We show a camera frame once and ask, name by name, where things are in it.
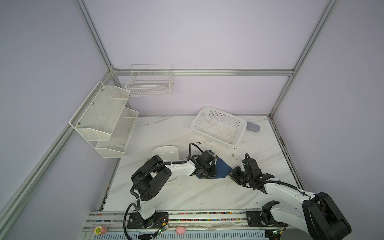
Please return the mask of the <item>blue paper napkin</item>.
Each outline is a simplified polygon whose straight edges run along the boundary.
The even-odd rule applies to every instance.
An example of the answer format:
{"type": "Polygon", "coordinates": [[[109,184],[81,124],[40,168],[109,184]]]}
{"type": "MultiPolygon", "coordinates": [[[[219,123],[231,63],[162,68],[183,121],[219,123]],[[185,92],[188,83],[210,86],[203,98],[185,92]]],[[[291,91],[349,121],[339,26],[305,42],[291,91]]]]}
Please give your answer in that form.
{"type": "Polygon", "coordinates": [[[217,165],[217,175],[212,179],[223,179],[228,175],[229,172],[232,171],[232,168],[226,162],[220,159],[218,156],[216,158],[216,165],[217,165]]]}

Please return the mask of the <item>white rectangular plastic tray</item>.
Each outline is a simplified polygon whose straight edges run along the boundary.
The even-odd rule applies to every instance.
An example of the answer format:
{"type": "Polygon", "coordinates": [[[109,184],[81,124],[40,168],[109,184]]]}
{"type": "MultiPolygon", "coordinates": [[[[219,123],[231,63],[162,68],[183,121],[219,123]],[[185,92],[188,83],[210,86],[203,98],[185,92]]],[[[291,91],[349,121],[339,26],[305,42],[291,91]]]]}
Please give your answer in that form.
{"type": "MultiPolygon", "coordinates": [[[[153,151],[153,156],[159,156],[164,162],[173,162],[179,160],[179,150],[175,146],[163,146],[158,147],[153,151]]],[[[168,183],[175,182],[179,176],[174,173],[176,166],[167,165],[167,168],[171,170],[171,176],[167,180],[168,183]]]]}

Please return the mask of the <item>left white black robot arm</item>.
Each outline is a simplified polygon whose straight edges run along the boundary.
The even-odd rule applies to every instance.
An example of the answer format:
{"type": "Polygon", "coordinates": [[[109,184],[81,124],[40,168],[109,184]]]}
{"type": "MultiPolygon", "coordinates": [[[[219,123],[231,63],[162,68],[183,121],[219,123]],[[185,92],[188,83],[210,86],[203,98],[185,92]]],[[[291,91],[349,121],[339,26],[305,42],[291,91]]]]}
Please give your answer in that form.
{"type": "Polygon", "coordinates": [[[151,157],[131,177],[131,195],[139,214],[139,224],[144,229],[155,223],[156,210],[153,199],[172,177],[197,176],[201,179],[217,175],[217,155],[204,151],[200,155],[189,155],[185,160],[166,161],[159,155],[151,157]]]}

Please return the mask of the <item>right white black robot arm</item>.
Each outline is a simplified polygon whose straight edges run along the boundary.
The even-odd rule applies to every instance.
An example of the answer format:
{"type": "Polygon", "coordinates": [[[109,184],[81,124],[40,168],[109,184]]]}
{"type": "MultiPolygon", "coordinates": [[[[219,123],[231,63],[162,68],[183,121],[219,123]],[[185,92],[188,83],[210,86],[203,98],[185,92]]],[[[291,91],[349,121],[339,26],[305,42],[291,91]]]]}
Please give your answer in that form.
{"type": "Polygon", "coordinates": [[[263,173],[255,159],[245,154],[242,167],[235,167],[229,177],[239,186],[275,197],[264,204],[258,222],[265,227],[286,224],[314,240],[342,240],[352,227],[330,195],[306,192],[263,173]]]}

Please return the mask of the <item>white perforated plastic basket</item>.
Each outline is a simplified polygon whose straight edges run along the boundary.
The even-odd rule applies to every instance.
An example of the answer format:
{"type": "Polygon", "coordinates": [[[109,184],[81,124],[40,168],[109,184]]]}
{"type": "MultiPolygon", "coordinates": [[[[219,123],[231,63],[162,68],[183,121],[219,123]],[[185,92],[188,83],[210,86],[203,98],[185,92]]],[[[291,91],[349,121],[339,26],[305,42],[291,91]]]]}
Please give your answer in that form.
{"type": "Polygon", "coordinates": [[[191,123],[191,129],[226,148],[237,146],[247,128],[247,121],[213,107],[203,107],[191,123]]]}

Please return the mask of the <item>grey oval pouch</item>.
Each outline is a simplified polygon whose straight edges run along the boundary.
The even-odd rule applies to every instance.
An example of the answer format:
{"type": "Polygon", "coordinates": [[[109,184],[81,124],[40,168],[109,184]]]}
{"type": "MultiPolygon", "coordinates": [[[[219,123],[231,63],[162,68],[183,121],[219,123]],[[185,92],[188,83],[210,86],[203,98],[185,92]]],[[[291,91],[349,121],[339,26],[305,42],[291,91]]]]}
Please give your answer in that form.
{"type": "Polygon", "coordinates": [[[247,131],[258,133],[260,131],[260,129],[261,129],[261,127],[258,124],[252,123],[252,122],[247,122],[247,127],[246,127],[247,131]]]}

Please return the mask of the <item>pink round toy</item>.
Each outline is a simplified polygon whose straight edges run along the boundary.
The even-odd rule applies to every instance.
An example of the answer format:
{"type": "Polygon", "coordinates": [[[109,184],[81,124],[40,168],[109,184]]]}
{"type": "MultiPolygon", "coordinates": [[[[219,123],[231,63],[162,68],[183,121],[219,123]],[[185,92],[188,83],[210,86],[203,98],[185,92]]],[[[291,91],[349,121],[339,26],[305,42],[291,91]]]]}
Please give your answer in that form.
{"type": "Polygon", "coordinates": [[[179,226],[175,229],[175,232],[177,235],[183,235],[186,233],[186,228],[179,226]]]}

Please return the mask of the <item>white two-tier mesh shelf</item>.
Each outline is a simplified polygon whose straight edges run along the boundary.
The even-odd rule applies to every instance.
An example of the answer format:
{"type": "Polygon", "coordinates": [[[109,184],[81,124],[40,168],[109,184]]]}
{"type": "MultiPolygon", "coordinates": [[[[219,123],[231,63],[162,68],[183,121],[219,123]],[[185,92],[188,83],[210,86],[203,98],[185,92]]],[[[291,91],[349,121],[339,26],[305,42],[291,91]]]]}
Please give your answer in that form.
{"type": "Polygon", "coordinates": [[[126,152],[139,112],[128,108],[130,91],[102,82],[69,121],[69,125],[104,159],[126,152]]]}

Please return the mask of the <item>pink green toy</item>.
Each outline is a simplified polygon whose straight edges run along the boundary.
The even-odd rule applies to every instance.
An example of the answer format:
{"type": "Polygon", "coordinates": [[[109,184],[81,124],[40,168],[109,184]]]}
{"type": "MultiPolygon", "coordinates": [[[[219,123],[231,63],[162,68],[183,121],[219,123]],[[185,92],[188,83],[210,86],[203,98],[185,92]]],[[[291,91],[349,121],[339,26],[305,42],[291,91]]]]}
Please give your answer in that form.
{"type": "Polygon", "coordinates": [[[102,225],[94,228],[95,235],[104,235],[105,233],[107,233],[107,231],[108,231],[108,228],[102,225]]]}

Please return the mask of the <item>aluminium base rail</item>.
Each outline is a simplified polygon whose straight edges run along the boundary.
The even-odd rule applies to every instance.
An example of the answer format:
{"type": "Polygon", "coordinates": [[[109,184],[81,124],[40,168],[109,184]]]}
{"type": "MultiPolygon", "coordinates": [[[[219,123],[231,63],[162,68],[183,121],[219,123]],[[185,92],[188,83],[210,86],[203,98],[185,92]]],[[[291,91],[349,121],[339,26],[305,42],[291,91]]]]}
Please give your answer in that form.
{"type": "Polygon", "coordinates": [[[155,223],[147,229],[139,224],[139,214],[117,212],[91,212],[80,235],[81,240],[132,240],[159,231],[157,240],[278,240],[286,224],[265,227],[258,222],[261,210],[213,210],[213,211],[159,211],[155,223]],[[97,226],[108,228],[104,235],[95,235],[97,226]],[[177,227],[186,233],[177,235],[177,227]]]}

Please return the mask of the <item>aluminium frame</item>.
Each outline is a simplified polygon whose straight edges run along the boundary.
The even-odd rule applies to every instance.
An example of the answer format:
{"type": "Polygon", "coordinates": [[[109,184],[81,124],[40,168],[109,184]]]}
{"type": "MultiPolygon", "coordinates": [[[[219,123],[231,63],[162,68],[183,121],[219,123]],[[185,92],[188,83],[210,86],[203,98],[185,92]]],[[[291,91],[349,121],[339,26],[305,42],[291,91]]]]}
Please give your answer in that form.
{"type": "MultiPolygon", "coordinates": [[[[97,47],[98,53],[101,55],[103,62],[106,64],[107,71],[95,88],[91,91],[84,103],[80,106],[79,110],[75,113],[77,118],[79,114],[84,112],[84,108],[90,103],[92,96],[96,95],[98,90],[102,88],[102,85],[111,81],[115,76],[126,76],[130,74],[129,70],[114,69],[111,65],[110,59],[107,56],[104,45],[100,35],[96,30],[96,26],[90,15],[89,9],[85,1],[75,1],[75,6],[79,10],[90,36],[97,47]]],[[[277,101],[274,103],[271,112],[268,114],[270,117],[275,115],[284,97],[286,96],[288,89],[291,87],[294,79],[298,75],[305,60],[307,59],[310,51],[313,49],[321,31],[324,29],[326,22],[332,15],[338,1],[327,1],[322,13],[315,24],[314,29],[311,32],[295,66],[291,70],[283,69],[176,69],[174,70],[175,76],[287,76],[289,79],[286,81],[281,93],[279,94],[277,101]]],[[[33,169],[31,174],[23,182],[21,187],[11,198],[9,203],[5,206],[1,212],[1,238],[5,238],[10,229],[13,227],[17,219],[20,217],[25,207],[28,205],[31,197],[35,193],[36,189],[43,182],[46,175],[55,164],[58,155],[61,153],[63,147],[68,142],[75,128],[71,124],[67,124],[58,138],[47,150],[40,162],[33,169]]]]}

